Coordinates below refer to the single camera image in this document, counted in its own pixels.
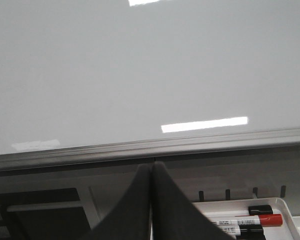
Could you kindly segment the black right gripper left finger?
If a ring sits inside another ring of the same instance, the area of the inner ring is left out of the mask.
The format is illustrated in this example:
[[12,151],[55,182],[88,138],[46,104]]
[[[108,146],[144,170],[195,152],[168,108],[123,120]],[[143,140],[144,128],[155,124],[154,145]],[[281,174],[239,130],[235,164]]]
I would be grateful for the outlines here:
[[115,207],[82,240],[149,240],[150,178],[147,164],[139,165],[134,178]]

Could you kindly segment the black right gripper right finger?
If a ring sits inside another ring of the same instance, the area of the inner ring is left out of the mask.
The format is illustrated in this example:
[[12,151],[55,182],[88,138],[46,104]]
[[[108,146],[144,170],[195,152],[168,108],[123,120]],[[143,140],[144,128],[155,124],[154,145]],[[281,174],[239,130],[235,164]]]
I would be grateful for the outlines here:
[[187,199],[162,162],[151,171],[152,229],[155,240],[232,240]]

